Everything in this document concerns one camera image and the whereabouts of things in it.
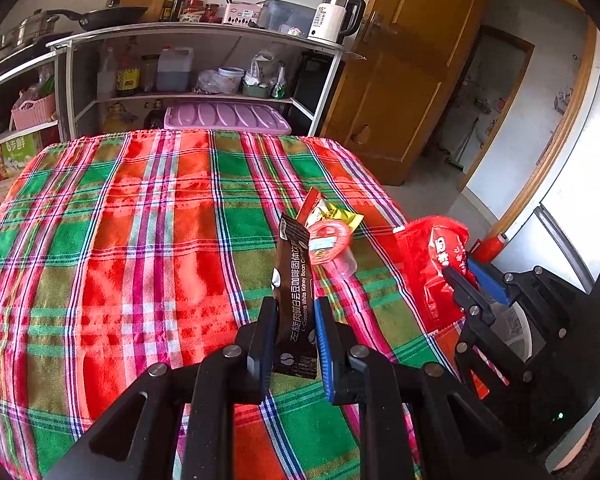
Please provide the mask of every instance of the purple storage bin lid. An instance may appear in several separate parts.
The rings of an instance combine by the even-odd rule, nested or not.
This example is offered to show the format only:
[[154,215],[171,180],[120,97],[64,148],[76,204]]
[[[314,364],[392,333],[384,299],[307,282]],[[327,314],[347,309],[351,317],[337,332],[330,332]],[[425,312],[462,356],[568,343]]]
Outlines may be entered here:
[[291,126],[277,110],[258,102],[196,100],[167,108],[167,130],[238,130],[254,134],[288,135]]

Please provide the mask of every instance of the floor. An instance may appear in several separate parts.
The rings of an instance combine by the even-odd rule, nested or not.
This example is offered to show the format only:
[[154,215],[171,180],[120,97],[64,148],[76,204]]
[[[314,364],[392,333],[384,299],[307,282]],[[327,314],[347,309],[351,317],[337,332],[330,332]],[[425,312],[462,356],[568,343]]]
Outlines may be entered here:
[[409,219],[442,215],[462,222],[469,229],[470,248],[490,231],[491,223],[458,191],[462,173],[445,164],[445,157],[433,148],[414,163],[407,182],[384,188]]

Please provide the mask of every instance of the red plastic lid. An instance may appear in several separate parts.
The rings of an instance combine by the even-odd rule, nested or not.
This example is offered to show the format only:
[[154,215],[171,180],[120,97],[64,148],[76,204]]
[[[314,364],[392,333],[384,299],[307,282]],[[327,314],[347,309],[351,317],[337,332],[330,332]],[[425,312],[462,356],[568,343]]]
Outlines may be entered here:
[[308,230],[312,265],[332,262],[349,247],[352,232],[342,220],[320,220]]

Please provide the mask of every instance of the brown coffee packet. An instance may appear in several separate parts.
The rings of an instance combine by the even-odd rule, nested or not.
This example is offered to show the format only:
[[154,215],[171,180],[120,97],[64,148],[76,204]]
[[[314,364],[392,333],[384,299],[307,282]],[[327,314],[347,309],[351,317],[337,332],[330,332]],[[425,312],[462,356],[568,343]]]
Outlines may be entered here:
[[283,214],[271,280],[273,295],[278,300],[273,371],[315,379],[314,281],[308,248],[309,231]]

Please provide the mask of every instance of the electric kettle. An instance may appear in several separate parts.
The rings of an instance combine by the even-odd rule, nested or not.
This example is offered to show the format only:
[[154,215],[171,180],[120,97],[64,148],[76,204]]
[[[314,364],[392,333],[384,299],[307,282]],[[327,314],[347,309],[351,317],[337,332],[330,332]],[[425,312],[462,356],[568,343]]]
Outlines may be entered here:
[[321,43],[342,43],[358,30],[364,13],[364,0],[322,0],[308,38]]

